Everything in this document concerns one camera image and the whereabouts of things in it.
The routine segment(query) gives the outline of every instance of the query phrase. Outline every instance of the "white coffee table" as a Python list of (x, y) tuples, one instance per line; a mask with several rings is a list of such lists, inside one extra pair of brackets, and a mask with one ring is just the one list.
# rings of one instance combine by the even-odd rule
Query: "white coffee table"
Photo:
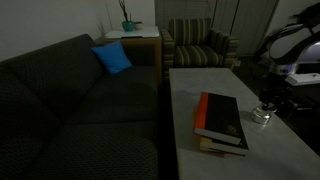
[[(281, 119), (273, 114), (267, 125), (251, 120), (258, 97), (229, 69), (170, 69), (177, 164), (181, 180), (319, 179), (320, 158)], [(194, 109), (200, 92), (237, 98), (248, 154), (224, 157), (199, 151), (193, 133)]]

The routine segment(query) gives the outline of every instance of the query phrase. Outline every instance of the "armchair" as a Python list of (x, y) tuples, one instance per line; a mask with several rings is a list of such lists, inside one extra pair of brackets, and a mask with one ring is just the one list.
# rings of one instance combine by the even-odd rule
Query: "armchair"
[(211, 19), (171, 19), (162, 29), (163, 83), (169, 68), (228, 67), (237, 59), (238, 38), (210, 28)]

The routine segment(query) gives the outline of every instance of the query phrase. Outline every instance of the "book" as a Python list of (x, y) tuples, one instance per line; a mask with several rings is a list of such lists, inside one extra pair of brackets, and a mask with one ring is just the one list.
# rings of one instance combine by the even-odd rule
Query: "book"
[(238, 145), (244, 137), (234, 97), (201, 92), (194, 133)]
[(249, 147), (245, 138), (238, 145), (235, 145), (208, 137), (201, 137), (200, 150), (209, 152), (220, 151), (245, 156), (249, 151)]

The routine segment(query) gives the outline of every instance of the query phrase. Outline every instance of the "throw pillow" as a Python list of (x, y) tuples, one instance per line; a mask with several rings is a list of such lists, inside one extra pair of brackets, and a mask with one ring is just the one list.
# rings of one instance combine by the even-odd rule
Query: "throw pillow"
[(118, 73), (132, 64), (124, 53), (120, 41), (115, 41), (101, 47), (91, 48), (110, 74)]

